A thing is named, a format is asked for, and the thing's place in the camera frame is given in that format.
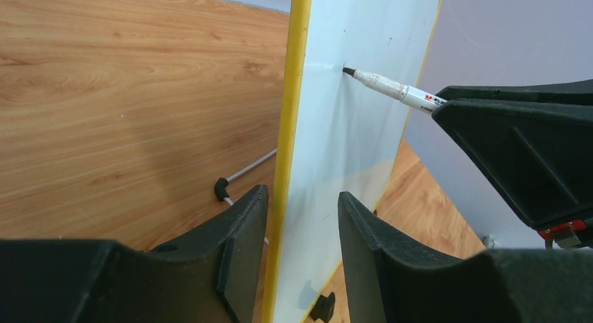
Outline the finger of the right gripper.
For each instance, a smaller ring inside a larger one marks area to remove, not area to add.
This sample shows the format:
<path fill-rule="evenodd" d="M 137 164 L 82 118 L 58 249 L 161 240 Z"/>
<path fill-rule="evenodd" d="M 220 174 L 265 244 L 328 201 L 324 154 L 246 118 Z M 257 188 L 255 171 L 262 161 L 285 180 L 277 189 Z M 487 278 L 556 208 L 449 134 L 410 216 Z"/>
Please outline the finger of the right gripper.
<path fill-rule="evenodd" d="M 486 99 L 498 101 L 523 101 L 558 103 L 567 105 L 592 105 L 592 79 L 577 82 L 524 85 L 524 86 L 460 86 L 451 85 L 437 96 L 447 100 Z"/>

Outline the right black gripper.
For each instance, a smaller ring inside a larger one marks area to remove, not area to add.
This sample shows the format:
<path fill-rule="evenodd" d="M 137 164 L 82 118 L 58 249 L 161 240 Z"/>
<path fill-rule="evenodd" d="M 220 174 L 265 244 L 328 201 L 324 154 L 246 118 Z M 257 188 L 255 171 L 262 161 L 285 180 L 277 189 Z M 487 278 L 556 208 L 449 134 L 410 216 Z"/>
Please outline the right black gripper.
<path fill-rule="evenodd" d="M 592 248 L 591 106 L 458 99 L 432 118 L 528 227 L 566 222 L 537 231 L 547 250 Z"/>

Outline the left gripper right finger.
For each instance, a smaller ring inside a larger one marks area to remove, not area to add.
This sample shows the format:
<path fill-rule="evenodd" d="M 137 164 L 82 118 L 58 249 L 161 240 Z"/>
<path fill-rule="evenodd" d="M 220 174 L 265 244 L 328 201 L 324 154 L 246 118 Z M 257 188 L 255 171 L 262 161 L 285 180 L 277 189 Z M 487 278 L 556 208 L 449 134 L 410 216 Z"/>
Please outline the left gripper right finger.
<path fill-rule="evenodd" d="M 591 322 L 592 253 L 484 250 L 459 259 L 375 216 L 349 192 L 338 227 L 352 322 Z"/>

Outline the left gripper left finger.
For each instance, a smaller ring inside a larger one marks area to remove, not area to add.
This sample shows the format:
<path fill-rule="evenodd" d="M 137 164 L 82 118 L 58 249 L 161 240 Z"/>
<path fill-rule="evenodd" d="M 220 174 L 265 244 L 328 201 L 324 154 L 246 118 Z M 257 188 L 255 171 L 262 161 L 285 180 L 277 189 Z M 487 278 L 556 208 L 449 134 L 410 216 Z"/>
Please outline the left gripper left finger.
<path fill-rule="evenodd" d="M 3 240 L 2 322 L 251 322 L 269 191 L 151 251 L 117 241 Z"/>

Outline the brown whiteboard marker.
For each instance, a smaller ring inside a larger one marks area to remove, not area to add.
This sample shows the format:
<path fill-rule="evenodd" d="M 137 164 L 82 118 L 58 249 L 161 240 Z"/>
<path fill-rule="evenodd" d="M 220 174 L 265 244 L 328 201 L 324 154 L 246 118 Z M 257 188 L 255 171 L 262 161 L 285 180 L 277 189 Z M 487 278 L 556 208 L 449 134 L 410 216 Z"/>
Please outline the brown whiteboard marker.
<path fill-rule="evenodd" d="M 376 73 L 348 67 L 343 67 L 342 72 L 359 81 L 369 89 L 424 113 L 432 114 L 435 110 L 448 102 L 435 94 L 430 94 L 411 85 L 401 84 Z"/>

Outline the yellow-framed whiteboard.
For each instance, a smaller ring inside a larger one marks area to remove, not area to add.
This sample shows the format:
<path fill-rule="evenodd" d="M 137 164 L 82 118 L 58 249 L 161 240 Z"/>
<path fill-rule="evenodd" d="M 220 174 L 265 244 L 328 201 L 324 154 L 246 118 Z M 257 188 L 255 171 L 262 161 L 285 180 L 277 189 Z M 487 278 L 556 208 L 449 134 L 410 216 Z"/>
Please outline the yellow-framed whiteboard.
<path fill-rule="evenodd" d="M 262 319 L 302 322 L 341 262 L 338 195 L 384 194 L 410 108 L 343 72 L 416 85 L 441 0 L 291 0 Z"/>

